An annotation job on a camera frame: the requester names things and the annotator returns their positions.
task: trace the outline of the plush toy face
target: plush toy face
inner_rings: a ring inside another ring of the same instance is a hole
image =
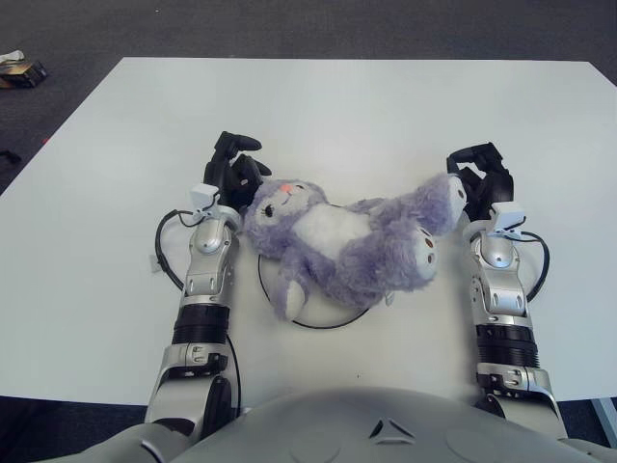
[[[245,214],[245,231],[266,257],[280,258],[287,247],[291,227],[326,195],[317,185],[301,180],[264,182]]]

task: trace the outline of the black triangle logo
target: black triangle logo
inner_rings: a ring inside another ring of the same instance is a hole
[[[368,436],[375,441],[375,445],[413,445],[416,436],[404,426],[390,418],[380,419]]]

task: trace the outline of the plush bunny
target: plush bunny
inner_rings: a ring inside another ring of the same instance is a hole
[[[269,180],[255,193],[245,231],[258,252],[280,259],[271,300],[294,319],[309,279],[344,305],[367,309],[388,293],[425,286],[435,275],[433,234],[451,231],[467,197],[461,180],[431,178],[413,193],[341,207],[302,180]]]

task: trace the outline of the white table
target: white table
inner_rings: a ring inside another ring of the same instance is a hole
[[[409,191],[493,141],[526,229],[551,248],[532,318],[556,398],[616,395],[616,102],[586,63],[124,59],[0,198],[0,395],[147,402],[178,303],[150,272],[155,227],[189,205],[222,130],[256,137],[276,177],[313,180],[336,204]],[[163,238],[180,274],[188,233]],[[241,245],[230,334],[245,406],[333,385],[477,394],[455,235],[433,284],[332,332],[277,321]],[[309,321],[346,316],[319,303]]]

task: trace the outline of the small white tag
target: small white tag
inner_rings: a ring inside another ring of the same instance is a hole
[[[158,259],[156,258],[156,256],[154,254],[150,254],[148,257],[150,260],[150,270],[152,271],[152,273],[161,272],[163,269],[161,268],[161,264],[158,263]]]

